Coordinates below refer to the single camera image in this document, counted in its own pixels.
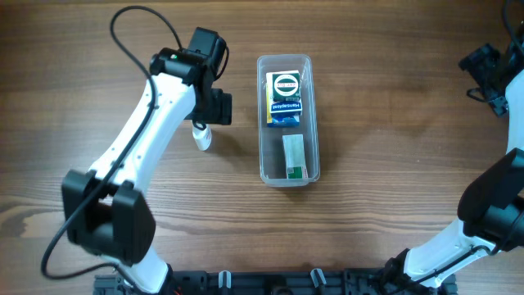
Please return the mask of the blue yellow VapoDrops box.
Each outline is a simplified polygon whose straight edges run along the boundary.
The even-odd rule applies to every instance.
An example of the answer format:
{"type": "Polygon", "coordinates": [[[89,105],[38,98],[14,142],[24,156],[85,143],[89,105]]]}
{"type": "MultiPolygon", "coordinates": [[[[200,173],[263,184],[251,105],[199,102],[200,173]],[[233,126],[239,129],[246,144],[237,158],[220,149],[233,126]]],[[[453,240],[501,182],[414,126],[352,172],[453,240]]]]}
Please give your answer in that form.
{"type": "Polygon", "coordinates": [[[266,89],[266,123],[268,127],[297,127],[300,124],[302,101],[274,102],[266,89]]]}

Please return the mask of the dark green round-logo box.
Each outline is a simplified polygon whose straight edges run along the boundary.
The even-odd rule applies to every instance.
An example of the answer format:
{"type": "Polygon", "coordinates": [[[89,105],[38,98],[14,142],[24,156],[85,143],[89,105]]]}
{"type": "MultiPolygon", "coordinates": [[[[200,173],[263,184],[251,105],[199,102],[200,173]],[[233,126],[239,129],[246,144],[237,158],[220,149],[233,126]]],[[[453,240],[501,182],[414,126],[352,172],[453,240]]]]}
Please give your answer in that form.
{"type": "Polygon", "coordinates": [[[300,72],[298,70],[269,72],[269,94],[274,102],[300,101],[300,72]]]}

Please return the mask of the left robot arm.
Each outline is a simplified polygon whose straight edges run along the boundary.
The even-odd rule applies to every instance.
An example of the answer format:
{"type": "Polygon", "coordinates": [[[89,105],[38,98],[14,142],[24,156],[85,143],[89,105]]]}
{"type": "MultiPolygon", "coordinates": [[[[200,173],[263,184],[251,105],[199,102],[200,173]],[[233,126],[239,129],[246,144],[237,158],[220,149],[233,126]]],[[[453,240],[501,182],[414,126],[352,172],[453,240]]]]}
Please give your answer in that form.
{"type": "Polygon", "coordinates": [[[117,139],[88,172],[71,170],[63,179],[67,238],[107,259],[138,294],[163,294],[173,286],[170,266],[151,245],[156,222],[145,193],[184,120],[204,140],[211,125],[231,124],[232,96],[212,86],[227,59],[225,40],[201,27],[187,48],[163,48],[152,58],[151,77],[117,139]]]}

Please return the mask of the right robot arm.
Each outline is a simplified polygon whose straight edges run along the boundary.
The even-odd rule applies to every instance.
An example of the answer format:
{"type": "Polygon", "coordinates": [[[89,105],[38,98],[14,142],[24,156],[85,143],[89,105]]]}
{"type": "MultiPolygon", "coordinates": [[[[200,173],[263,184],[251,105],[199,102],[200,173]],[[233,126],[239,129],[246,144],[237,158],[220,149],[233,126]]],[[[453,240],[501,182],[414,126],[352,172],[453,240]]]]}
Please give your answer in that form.
{"type": "Polygon", "coordinates": [[[523,30],[508,32],[506,53],[487,44],[459,63],[478,85],[467,95],[508,115],[507,151],[468,185],[450,225],[386,263],[381,294],[440,293],[465,266],[523,244],[523,30]]]}

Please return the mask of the small white spray bottle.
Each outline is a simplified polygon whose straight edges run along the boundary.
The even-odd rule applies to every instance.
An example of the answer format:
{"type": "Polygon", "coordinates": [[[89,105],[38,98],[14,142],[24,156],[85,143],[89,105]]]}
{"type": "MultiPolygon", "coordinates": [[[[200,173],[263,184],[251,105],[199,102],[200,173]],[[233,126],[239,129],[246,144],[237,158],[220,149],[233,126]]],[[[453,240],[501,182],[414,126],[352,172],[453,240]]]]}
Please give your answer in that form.
{"type": "Polygon", "coordinates": [[[208,125],[201,122],[194,122],[192,127],[192,136],[200,151],[206,151],[212,141],[211,129],[208,125]]]}

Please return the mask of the white green medicine box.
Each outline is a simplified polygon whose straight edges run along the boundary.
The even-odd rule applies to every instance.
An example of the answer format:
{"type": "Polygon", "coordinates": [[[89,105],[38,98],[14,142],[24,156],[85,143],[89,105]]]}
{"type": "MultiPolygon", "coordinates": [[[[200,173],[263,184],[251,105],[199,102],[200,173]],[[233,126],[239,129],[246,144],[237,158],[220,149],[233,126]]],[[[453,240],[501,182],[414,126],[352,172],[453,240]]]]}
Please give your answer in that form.
{"type": "Polygon", "coordinates": [[[282,136],[286,175],[288,179],[307,179],[308,171],[305,160],[305,145],[302,134],[282,136]]]}

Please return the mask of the white Hansaplast box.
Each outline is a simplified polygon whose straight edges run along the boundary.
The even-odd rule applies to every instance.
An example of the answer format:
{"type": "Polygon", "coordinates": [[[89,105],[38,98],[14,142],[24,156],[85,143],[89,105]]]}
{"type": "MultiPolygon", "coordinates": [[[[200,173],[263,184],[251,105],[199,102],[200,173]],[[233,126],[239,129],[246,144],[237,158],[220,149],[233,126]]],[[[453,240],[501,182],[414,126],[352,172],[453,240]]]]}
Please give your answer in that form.
{"type": "Polygon", "coordinates": [[[300,72],[298,70],[266,74],[266,102],[271,116],[294,116],[302,111],[300,72]]]}

